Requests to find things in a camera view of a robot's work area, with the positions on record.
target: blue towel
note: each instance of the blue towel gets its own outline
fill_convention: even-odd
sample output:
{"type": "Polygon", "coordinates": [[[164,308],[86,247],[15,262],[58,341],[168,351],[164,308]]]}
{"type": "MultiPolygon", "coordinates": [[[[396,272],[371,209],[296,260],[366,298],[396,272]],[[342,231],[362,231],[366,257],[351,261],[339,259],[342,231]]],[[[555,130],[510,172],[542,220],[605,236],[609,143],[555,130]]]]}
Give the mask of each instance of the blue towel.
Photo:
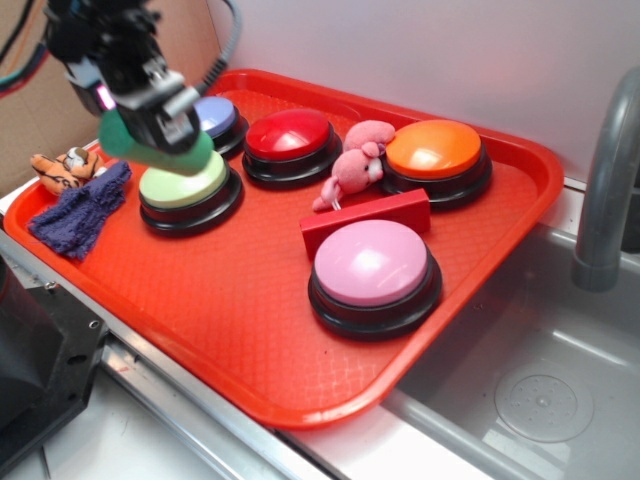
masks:
{"type": "Polygon", "coordinates": [[[58,203],[34,217],[29,230],[52,250],[84,260],[93,249],[107,217],[125,200],[122,186],[131,169],[120,161],[80,188],[68,188],[58,203]]]}

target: pink button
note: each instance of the pink button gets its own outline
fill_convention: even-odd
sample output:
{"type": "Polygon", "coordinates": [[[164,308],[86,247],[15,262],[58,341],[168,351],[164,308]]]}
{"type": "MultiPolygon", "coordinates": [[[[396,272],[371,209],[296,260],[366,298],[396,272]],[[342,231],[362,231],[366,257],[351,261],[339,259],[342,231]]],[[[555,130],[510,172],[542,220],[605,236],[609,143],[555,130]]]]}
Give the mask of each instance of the pink button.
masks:
{"type": "Polygon", "coordinates": [[[355,307],[395,302],[427,272],[422,238],[400,223],[366,220],[332,233],[315,258],[318,282],[335,300],[355,307]]]}

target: red wooden block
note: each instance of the red wooden block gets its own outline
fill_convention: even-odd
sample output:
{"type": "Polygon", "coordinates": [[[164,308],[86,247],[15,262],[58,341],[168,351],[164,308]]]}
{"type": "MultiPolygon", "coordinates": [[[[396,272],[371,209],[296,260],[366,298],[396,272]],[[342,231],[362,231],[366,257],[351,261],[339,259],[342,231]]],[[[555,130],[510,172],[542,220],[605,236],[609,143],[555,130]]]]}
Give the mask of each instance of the red wooden block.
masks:
{"type": "Polygon", "coordinates": [[[322,242],[340,227],[372,219],[391,220],[417,233],[426,232],[431,227],[429,197],[423,189],[417,189],[303,218],[300,230],[309,260],[315,258],[322,242]]]}

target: sink drain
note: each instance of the sink drain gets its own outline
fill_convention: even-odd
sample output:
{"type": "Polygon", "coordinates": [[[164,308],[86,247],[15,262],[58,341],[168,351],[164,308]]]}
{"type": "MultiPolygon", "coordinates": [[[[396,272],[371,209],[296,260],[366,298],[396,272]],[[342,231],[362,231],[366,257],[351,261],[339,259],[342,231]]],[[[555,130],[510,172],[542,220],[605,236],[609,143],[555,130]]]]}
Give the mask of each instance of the sink drain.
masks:
{"type": "Polygon", "coordinates": [[[524,365],[505,375],[495,403],[509,427],[537,442],[569,440],[582,433],[593,417],[586,385],[548,363],[524,365]]]}

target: orange button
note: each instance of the orange button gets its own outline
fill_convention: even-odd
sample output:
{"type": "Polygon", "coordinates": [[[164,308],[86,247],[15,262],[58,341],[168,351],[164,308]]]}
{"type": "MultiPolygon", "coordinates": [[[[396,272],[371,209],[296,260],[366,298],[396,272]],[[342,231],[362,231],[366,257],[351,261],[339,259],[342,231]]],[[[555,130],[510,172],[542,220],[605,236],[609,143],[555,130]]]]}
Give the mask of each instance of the orange button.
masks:
{"type": "Polygon", "coordinates": [[[426,120],[401,128],[387,145],[387,161],[410,178],[441,180],[471,168],[480,158],[478,133],[452,120],[426,120]]]}

